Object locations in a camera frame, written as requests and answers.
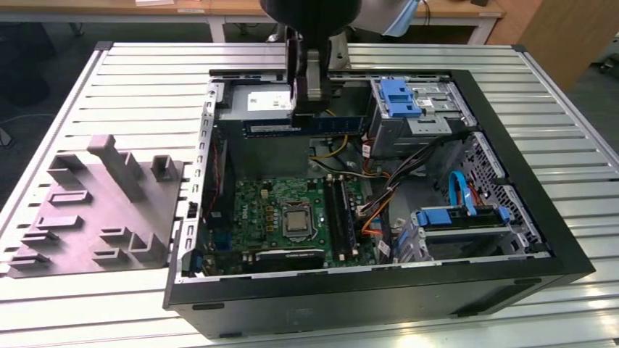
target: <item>expansion slot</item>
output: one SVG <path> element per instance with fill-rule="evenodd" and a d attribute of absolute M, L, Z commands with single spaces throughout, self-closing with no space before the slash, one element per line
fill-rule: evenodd
<path fill-rule="evenodd" d="M 332 257 L 344 261 L 359 253 L 347 185 L 343 176 L 334 178 L 331 175 L 323 179 L 323 184 Z"/>

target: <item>white table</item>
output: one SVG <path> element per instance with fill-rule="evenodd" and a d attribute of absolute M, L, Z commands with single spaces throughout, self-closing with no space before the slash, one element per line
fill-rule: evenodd
<path fill-rule="evenodd" d="M 0 273 L 32 223 L 55 152 L 116 135 L 136 159 L 192 160 L 211 69 L 283 67 L 274 44 L 116 43 L 96 50 L 0 213 Z M 508 46 L 350 45 L 355 68 L 471 70 L 598 271 L 487 317 L 242 339 L 250 347 L 614 347 L 619 338 L 619 161 L 528 54 Z M 184 172 L 191 171 L 186 165 Z M 178 215 L 186 212 L 180 201 Z M 167 269 L 0 278 L 0 347 L 212 344 L 162 309 Z"/>

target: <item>metal chassis frame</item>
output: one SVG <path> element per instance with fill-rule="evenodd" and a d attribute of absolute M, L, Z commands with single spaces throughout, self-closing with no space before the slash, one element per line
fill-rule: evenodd
<path fill-rule="evenodd" d="M 252 72 L 228 71 L 223 74 L 252 75 Z M 363 291 L 408 286 L 430 286 L 447 283 L 492 281 L 512 279 L 514 284 L 534 283 L 516 294 L 511 294 L 483 310 L 463 308 L 458 315 L 487 314 L 502 309 L 543 287 L 564 285 L 595 271 L 592 264 L 568 230 L 563 218 L 544 193 L 540 182 L 526 163 L 514 140 L 499 120 L 486 96 L 466 70 L 356 70 L 352 74 L 390 75 L 406 73 L 447 74 L 459 87 L 460 93 L 476 117 L 480 129 L 491 143 L 494 153 L 507 173 L 507 180 L 515 187 L 526 205 L 536 227 L 551 246 L 552 258 L 490 262 L 467 265 L 443 265 L 439 268 L 392 268 L 368 273 L 318 274 L 308 277 L 254 278 L 251 286 L 239 286 L 235 282 L 195 281 L 183 282 L 176 278 L 178 264 L 172 262 L 164 297 L 164 307 L 174 309 L 186 304 L 218 304 L 239 299 L 306 296 L 334 292 Z M 207 102 L 207 110 L 215 106 Z M 178 242 L 183 242 L 183 233 Z M 178 243 L 175 243 L 172 260 L 178 259 Z"/>

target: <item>wire bundle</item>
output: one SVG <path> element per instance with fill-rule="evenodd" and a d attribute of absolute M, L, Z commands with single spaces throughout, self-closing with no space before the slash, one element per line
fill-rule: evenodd
<path fill-rule="evenodd" d="M 367 212 L 374 206 L 378 206 L 375 213 L 367 220 L 364 227 L 362 228 L 362 234 L 376 234 L 375 230 L 370 230 L 368 227 L 371 225 L 371 221 L 376 218 L 380 212 L 387 208 L 388 203 L 392 200 L 394 192 L 400 185 L 403 179 L 408 175 L 410 172 L 420 168 L 427 160 L 430 159 L 431 155 L 435 153 L 435 150 L 440 147 L 440 145 L 448 143 L 450 141 L 463 140 L 468 137 L 471 132 L 464 130 L 463 132 L 454 133 L 448 136 L 443 136 L 432 140 L 415 154 L 412 154 L 406 160 L 403 160 L 402 164 L 391 174 L 391 177 L 387 180 L 386 188 L 383 192 L 378 195 L 378 198 L 372 199 L 362 208 L 360 212 Z"/>

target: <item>black cable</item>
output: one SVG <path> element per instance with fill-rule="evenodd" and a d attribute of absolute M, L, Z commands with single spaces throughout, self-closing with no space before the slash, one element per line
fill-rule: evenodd
<path fill-rule="evenodd" d="M 330 141 L 327 143 L 327 147 L 328 147 L 328 152 L 330 154 L 335 152 L 334 150 L 334 145 L 332 145 L 332 141 Z M 334 154 L 332 155 L 332 158 L 335 161 L 338 161 L 338 163 L 342 165 L 342 170 L 348 170 L 348 167 L 347 167 L 347 163 L 342 160 L 342 158 L 339 158 L 339 155 L 338 154 Z"/>
<path fill-rule="evenodd" d="M 387 244 L 390 253 L 386 255 L 383 252 L 380 252 L 379 257 L 378 257 L 378 263 L 379 265 L 386 265 L 394 262 L 394 248 L 392 248 L 392 229 L 391 229 L 391 224 L 388 223 L 388 204 L 386 205 L 386 208 L 380 212 L 380 229 L 383 232 L 383 238 L 382 241 L 383 243 Z"/>
<path fill-rule="evenodd" d="M 422 0 L 424 2 L 424 5 L 426 5 L 426 18 L 424 18 L 424 25 L 426 25 L 426 20 L 427 20 L 427 25 L 430 26 L 430 21 L 431 21 L 431 18 L 432 18 L 432 12 L 430 10 L 430 5 L 427 4 L 427 1 L 426 0 Z"/>

